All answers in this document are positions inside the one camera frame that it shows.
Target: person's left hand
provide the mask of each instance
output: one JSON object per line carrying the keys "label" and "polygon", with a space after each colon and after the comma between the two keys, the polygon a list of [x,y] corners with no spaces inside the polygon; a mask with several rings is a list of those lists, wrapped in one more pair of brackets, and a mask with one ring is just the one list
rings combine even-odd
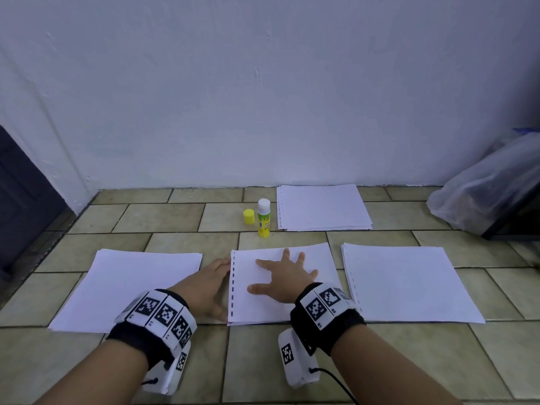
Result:
{"label": "person's left hand", "polygon": [[198,272],[179,281],[168,290],[177,293],[190,306],[196,317],[210,314],[217,320],[227,322],[228,311],[214,301],[225,275],[231,270],[231,258],[217,258]]}

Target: hand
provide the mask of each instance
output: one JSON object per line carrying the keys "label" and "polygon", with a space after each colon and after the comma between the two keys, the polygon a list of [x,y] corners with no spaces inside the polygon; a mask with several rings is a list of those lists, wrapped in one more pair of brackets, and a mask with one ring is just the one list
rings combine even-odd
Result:
{"label": "hand", "polygon": [[294,303],[304,289],[314,282],[319,271],[307,273],[303,269],[306,253],[301,252],[296,263],[289,259],[290,255],[286,248],[281,261],[255,260],[257,265],[272,273],[272,280],[270,284],[251,284],[247,286],[247,292],[264,294],[282,303]]}
{"label": "hand", "polygon": [[231,258],[217,258],[198,272],[186,277],[168,290],[177,293],[190,306],[195,317],[210,314],[217,320],[227,322],[228,311],[214,301],[214,297],[231,270]]}

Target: person's right arm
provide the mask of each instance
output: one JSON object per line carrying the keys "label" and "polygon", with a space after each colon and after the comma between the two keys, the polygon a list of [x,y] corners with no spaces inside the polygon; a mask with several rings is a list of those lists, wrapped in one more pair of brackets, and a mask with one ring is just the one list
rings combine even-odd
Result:
{"label": "person's right arm", "polygon": [[[281,261],[257,260],[272,273],[270,284],[248,286],[252,294],[265,294],[283,303],[294,303],[314,282],[317,272],[303,269],[305,255],[296,263],[285,249]],[[365,325],[346,330],[330,353],[341,376],[361,404],[459,405],[452,394]]]}

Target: person's left arm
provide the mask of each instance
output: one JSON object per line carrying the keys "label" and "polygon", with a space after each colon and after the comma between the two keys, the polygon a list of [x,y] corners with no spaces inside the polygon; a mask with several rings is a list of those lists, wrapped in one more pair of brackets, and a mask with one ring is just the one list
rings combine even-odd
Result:
{"label": "person's left arm", "polygon": [[[214,301],[214,297],[230,269],[231,259],[219,258],[169,290],[187,302],[193,316],[211,314],[227,322],[227,311]],[[142,351],[122,341],[107,340],[49,389],[36,404],[129,404],[148,367],[148,360]]]}

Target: yellow glue stick cap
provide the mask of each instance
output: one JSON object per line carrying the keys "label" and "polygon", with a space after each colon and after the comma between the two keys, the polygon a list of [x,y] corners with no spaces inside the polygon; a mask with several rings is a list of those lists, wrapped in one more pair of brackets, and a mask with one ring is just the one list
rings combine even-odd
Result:
{"label": "yellow glue stick cap", "polygon": [[255,223],[255,212],[253,211],[253,209],[246,209],[244,211],[244,223],[245,224]]}

